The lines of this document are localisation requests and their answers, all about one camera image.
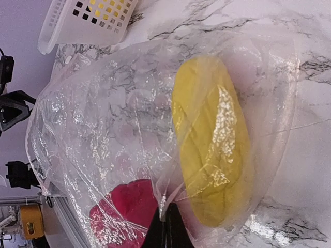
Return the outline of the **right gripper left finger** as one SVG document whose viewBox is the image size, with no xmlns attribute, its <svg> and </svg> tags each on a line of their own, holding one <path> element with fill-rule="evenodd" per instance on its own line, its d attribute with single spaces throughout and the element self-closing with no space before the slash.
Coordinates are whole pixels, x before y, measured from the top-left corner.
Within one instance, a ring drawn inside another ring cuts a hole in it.
<svg viewBox="0 0 331 248">
<path fill-rule="evenodd" d="M 167 243 L 166 222 L 159 216 L 159 208 L 156 208 L 152 222 L 147 231 L 141 248 L 165 248 Z"/>
</svg>

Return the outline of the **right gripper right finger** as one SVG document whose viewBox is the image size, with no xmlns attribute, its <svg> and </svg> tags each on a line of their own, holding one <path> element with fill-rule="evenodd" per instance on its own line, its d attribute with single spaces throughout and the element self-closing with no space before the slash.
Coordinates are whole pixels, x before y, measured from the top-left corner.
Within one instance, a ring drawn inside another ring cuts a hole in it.
<svg viewBox="0 0 331 248">
<path fill-rule="evenodd" d="M 171 203 L 167 209 L 167 247 L 194 248 L 175 203 Z"/>
</svg>

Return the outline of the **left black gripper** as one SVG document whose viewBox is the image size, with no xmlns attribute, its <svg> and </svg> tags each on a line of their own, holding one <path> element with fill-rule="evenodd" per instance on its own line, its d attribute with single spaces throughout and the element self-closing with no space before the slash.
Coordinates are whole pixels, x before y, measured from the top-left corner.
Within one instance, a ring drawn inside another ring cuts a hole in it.
<svg viewBox="0 0 331 248">
<path fill-rule="evenodd" d="M 0 51 L 1 90 L 5 90 L 6 84 L 12 80 L 14 59 L 5 55 L 2 49 Z M 1 95 L 1 133 L 29 118 L 32 110 L 29 109 L 27 102 L 34 105 L 36 99 L 22 90 Z"/>
</svg>

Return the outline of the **fake red pepper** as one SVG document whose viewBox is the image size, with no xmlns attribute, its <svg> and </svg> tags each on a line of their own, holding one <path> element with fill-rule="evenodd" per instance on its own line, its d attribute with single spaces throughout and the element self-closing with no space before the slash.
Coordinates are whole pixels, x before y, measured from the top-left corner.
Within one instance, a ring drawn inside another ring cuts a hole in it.
<svg viewBox="0 0 331 248">
<path fill-rule="evenodd" d="M 90 212 L 100 247 L 141 247 L 158 203 L 149 179 L 120 184 Z"/>
</svg>

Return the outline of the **clear zip top bag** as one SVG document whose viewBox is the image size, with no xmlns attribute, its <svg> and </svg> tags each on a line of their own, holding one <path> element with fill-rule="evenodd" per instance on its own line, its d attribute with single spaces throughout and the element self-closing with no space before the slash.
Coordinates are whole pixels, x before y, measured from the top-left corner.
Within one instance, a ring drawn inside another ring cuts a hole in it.
<svg viewBox="0 0 331 248">
<path fill-rule="evenodd" d="M 218 227 L 201 224 L 193 213 L 172 120 L 175 76 L 198 56 L 224 63 L 244 114 L 254 167 L 249 206 Z M 116 186 L 140 179 L 151 180 L 166 228 L 167 209 L 175 203 L 194 247 L 230 247 L 282 160 L 297 78 L 292 36 L 267 26 L 147 41 L 97 61 L 79 54 L 38 96 L 26 153 L 43 195 L 67 198 L 89 247 L 100 247 L 91 208 Z"/>
</svg>

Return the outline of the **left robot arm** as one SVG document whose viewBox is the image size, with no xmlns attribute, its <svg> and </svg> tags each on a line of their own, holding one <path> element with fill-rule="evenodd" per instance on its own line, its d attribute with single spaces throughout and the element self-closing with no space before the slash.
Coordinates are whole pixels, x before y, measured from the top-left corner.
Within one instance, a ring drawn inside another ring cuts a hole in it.
<svg viewBox="0 0 331 248">
<path fill-rule="evenodd" d="M 13 68 L 13 57 L 5 55 L 1 51 L 1 133 L 27 120 L 32 113 L 32 109 L 27 104 L 34 105 L 36 103 L 35 98 L 22 90 L 5 93 L 7 84 L 12 81 Z M 6 179 L 9 180 L 12 188 L 30 189 L 31 187 L 39 187 L 39 182 L 29 165 L 29 162 L 21 161 L 6 163 L 5 166 L 8 169 Z"/>
</svg>

